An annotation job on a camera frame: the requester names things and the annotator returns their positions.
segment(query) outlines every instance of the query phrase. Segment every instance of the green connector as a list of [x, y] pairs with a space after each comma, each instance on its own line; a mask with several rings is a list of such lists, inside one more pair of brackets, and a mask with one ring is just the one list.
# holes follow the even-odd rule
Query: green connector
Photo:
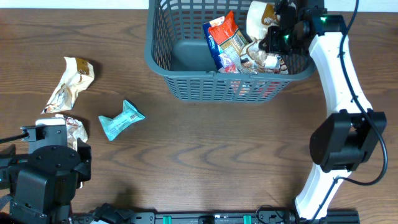
[[251, 215], [243, 216], [243, 224], [251, 224]]
[[163, 224], [172, 224], [172, 217], [163, 217]]

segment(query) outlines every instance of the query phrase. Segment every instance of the food package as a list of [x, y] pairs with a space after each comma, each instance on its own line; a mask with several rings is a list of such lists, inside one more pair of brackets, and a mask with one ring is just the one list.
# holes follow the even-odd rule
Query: food package
[[247, 44], [241, 52], [241, 63], [252, 73], [289, 74], [287, 66], [279, 54], [267, 53], [259, 49], [260, 40]]
[[246, 33], [253, 40], [262, 40], [270, 26], [279, 25], [279, 15], [274, 13], [274, 3], [253, 1], [246, 18]]
[[216, 68], [221, 73], [239, 73], [232, 60], [223, 53], [223, 49], [214, 41], [213, 36], [209, 34], [208, 29], [210, 27], [219, 26], [225, 20], [225, 16], [221, 16], [217, 19], [213, 19], [210, 22], [204, 23], [203, 30], [205, 31], [205, 36], [207, 40], [207, 45], [209, 46], [211, 56], [213, 57]]
[[77, 151], [78, 138], [80, 138], [83, 142], [87, 142], [88, 135], [81, 121], [62, 114], [56, 114], [55, 117], [63, 118], [66, 121], [68, 147]]
[[52, 93], [42, 114], [71, 110], [79, 92], [88, 88], [94, 80], [93, 66], [80, 58], [64, 57], [67, 69]]
[[132, 123], [140, 121], [145, 118], [144, 115], [140, 114], [137, 109], [130, 104], [127, 100], [123, 101], [123, 112], [117, 117], [111, 119], [104, 116], [99, 116], [102, 128], [105, 131], [106, 137], [110, 141], [116, 138], [124, 129], [130, 126]]
[[[239, 80], [234, 80], [231, 81], [231, 84], [229, 85], [229, 89], [232, 90], [234, 93], [238, 92], [239, 86], [241, 84], [241, 81]], [[255, 88], [252, 92], [253, 93], [263, 93], [261, 96], [263, 98], [266, 98], [273, 94], [275, 87], [278, 86], [280, 82], [271, 82], [271, 84], [267, 84], [267, 82], [257, 82], [258, 88]], [[239, 91], [239, 96], [245, 96], [246, 94], [250, 93], [252, 85], [248, 84], [245, 85], [243, 84], [241, 87], [241, 90]]]
[[232, 11], [225, 17], [222, 25], [209, 27], [208, 32], [214, 38], [216, 43], [223, 49], [223, 53], [232, 60], [241, 73], [250, 72], [241, 65], [239, 55], [243, 47], [248, 44], [248, 42], [242, 35], [239, 27], [236, 25]]

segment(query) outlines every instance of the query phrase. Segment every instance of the teal snack wrapper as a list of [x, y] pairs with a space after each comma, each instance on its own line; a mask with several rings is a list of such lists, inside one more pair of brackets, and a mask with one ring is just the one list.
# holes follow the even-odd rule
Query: teal snack wrapper
[[130, 126], [132, 123], [140, 121], [145, 118], [144, 115], [140, 114], [137, 109], [130, 104], [127, 100], [123, 101], [123, 112], [117, 115], [115, 118], [107, 118], [99, 116], [102, 128], [105, 131], [106, 137], [110, 141], [116, 138], [124, 129]]

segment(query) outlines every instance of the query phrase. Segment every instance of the wood grain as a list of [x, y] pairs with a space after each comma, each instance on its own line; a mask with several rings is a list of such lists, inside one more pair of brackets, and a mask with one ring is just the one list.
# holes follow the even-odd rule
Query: wood grain
[[[1, 9], [0, 136], [48, 116], [40, 112], [65, 69], [62, 57], [87, 58], [95, 81], [65, 113], [81, 118], [93, 150], [93, 178], [77, 191], [74, 211], [104, 202], [160, 212], [290, 206], [310, 172], [309, 137], [326, 115], [318, 74], [260, 105], [184, 103], [146, 66], [146, 21], [147, 11]], [[343, 183], [331, 204], [357, 209], [362, 223], [398, 222], [397, 35], [398, 14], [387, 13], [359, 13], [349, 35], [362, 88], [388, 119], [385, 179]], [[117, 115], [124, 99], [146, 119], [109, 142], [98, 116]], [[375, 178], [381, 158], [378, 146], [353, 177]]]

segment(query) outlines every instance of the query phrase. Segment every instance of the barcode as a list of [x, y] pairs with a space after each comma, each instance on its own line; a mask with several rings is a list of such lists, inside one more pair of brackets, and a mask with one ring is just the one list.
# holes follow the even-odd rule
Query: barcode
[[137, 117], [137, 114], [133, 114], [133, 115], [130, 116], [130, 119], [134, 120], [136, 117]]
[[239, 37], [238, 34], [235, 34], [232, 36], [232, 39], [235, 41], [235, 43], [239, 46], [240, 49], [244, 47], [244, 42], [243, 40]]

